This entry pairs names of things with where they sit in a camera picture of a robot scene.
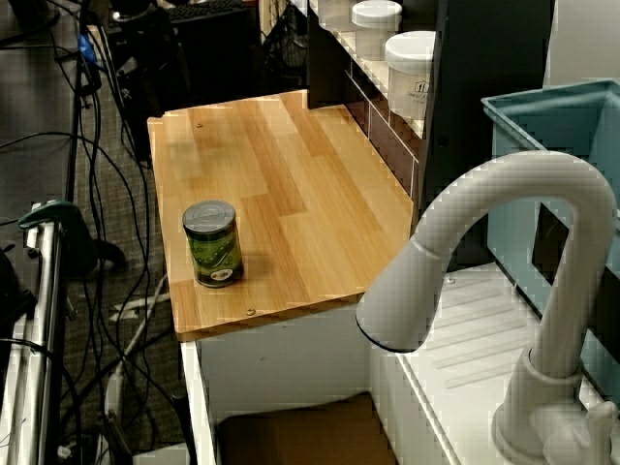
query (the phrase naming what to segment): keyboard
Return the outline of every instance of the keyboard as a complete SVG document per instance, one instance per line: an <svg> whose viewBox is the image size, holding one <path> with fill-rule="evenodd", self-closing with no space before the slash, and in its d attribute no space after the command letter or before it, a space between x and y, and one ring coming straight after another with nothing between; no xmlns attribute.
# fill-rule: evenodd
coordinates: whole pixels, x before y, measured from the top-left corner
<svg viewBox="0 0 620 465"><path fill-rule="evenodd" d="M246 10L241 0L207 0L202 3L168 8L166 12L170 21L179 22L197 17L224 15L238 12L239 10Z"/></svg>

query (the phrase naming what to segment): shelf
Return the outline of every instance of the shelf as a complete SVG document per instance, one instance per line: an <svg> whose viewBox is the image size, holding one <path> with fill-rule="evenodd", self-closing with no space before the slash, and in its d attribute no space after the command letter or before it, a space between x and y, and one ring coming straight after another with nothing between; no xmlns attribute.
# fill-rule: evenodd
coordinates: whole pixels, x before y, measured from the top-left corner
<svg viewBox="0 0 620 465"><path fill-rule="evenodd" d="M319 8L316 0L308 0L308 5L312 11L318 16ZM362 71L368 76L379 92L388 99L388 83L389 83L389 65L387 61L370 61L359 58L356 54L356 33L329 31L333 34L338 44L340 44L351 55L351 58L357 63ZM423 119L403 118L405 122L414 130L416 135L422 139L424 133Z"/></svg>
<svg viewBox="0 0 620 465"><path fill-rule="evenodd" d="M180 341L356 303L409 238L413 203L344 106L307 91L167 112L148 121ZM194 279L182 212L236 210L245 271Z"/></svg>

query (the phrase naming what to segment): white sink basin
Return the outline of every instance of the white sink basin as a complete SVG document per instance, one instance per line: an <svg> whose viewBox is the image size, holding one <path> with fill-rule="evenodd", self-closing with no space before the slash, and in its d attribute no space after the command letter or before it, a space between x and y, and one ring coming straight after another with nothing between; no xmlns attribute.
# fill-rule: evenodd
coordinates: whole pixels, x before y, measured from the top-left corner
<svg viewBox="0 0 620 465"><path fill-rule="evenodd" d="M510 464L490 424L538 318L495 264L448 279L431 332L412 354L372 346L354 305L182 344L199 463L219 463L212 432L228 417L369 391L399 464ZM585 380L581 401L602 402Z"/></svg>

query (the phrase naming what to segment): can lid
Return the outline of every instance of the can lid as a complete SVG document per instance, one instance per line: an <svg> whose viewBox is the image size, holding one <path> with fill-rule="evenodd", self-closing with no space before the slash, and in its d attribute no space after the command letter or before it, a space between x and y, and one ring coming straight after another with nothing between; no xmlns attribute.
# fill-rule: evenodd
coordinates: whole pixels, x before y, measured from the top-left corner
<svg viewBox="0 0 620 465"><path fill-rule="evenodd" d="M390 0L366 0L353 6L353 24L370 29L397 31L403 7Z"/></svg>
<svg viewBox="0 0 620 465"><path fill-rule="evenodd" d="M218 233L233 221L234 208L225 201L201 201L183 213L183 228L187 233Z"/></svg>
<svg viewBox="0 0 620 465"><path fill-rule="evenodd" d="M406 75L429 75L435 48L435 32L412 31L398 34L386 42L386 61Z"/></svg>

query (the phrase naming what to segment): white jar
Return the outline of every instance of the white jar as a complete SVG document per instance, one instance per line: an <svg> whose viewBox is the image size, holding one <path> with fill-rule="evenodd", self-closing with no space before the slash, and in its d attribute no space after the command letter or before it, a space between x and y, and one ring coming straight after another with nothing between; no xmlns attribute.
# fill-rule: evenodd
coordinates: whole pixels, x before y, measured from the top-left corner
<svg viewBox="0 0 620 465"><path fill-rule="evenodd" d="M356 55L364 60L384 59L386 41L398 31L403 8L389 0L366 0L353 7Z"/></svg>
<svg viewBox="0 0 620 465"><path fill-rule="evenodd" d="M406 119L421 120L426 113L435 32L405 32L386 42L389 65L387 103Z"/></svg>
<svg viewBox="0 0 620 465"><path fill-rule="evenodd" d="M317 0L319 25L330 32L351 32L351 10L357 0Z"/></svg>

